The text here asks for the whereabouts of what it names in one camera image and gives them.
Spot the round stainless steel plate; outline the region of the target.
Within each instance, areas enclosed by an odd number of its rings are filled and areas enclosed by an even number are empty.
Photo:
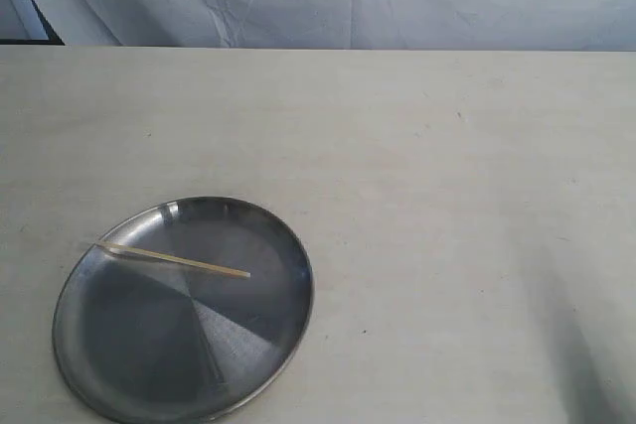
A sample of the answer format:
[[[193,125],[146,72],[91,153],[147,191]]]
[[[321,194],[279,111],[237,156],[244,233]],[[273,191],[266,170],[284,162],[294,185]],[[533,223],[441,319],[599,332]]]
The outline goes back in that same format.
[[[163,203],[97,241],[226,266],[248,279],[89,245],[52,322],[71,393],[118,423],[207,423],[287,366],[310,321],[312,268],[274,213],[224,197]]]

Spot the black frame behind table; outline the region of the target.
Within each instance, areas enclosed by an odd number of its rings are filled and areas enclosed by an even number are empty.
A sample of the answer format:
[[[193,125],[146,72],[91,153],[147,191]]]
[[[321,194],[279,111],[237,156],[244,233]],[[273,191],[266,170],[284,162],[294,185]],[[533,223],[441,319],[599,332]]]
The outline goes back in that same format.
[[[34,0],[30,0],[30,1],[33,5],[33,9],[35,10],[38,16],[40,25],[44,33],[37,34],[36,38],[31,36],[28,39],[9,39],[8,37],[4,36],[1,38],[1,44],[2,45],[29,45],[29,46],[64,46],[65,43],[59,37],[59,35],[55,32],[51,24],[48,22],[48,20],[46,19],[46,17],[40,10],[37,3]]]

